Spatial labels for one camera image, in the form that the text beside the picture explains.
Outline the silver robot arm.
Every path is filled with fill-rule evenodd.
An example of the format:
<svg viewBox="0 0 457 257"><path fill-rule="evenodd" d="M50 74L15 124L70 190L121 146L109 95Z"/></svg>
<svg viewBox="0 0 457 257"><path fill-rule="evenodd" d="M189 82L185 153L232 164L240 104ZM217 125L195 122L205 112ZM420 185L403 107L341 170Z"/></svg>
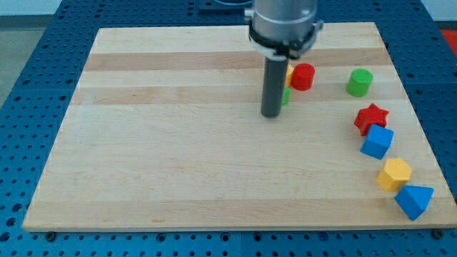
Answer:
<svg viewBox="0 0 457 257"><path fill-rule="evenodd" d="M254 0L244 10L248 39L269 60L299 59L323 28L316 14L317 0Z"/></svg>

